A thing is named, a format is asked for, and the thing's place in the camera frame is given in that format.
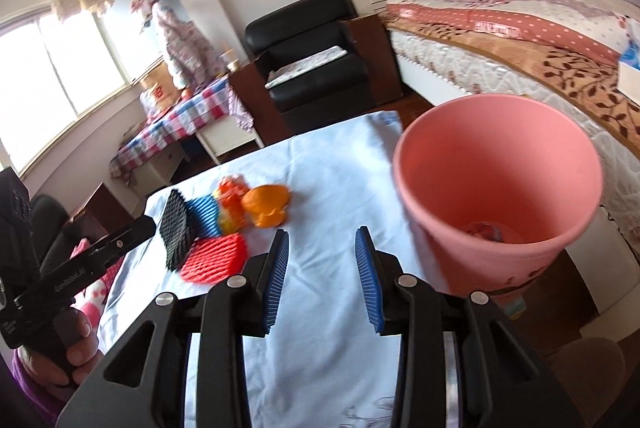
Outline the purple sleeve forearm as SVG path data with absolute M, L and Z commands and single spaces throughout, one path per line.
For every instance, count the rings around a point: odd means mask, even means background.
M 62 370 L 45 356 L 21 348 L 13 351 L 11 373 L 34 411 L 54 427 L 66 403 L 52 392 L 54 385 L 66 383 Z

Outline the person's left hand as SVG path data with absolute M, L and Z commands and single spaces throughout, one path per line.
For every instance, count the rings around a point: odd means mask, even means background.
M 103 359 L 98 337 L 84 312 L 71 308 L 63 314 L 63 321 L 70 328 L 72 341 L 64 346 L 65 368 L 32 347 L 21 346 L 16 352 L 27 374 L 55 392 L 81 385 Z

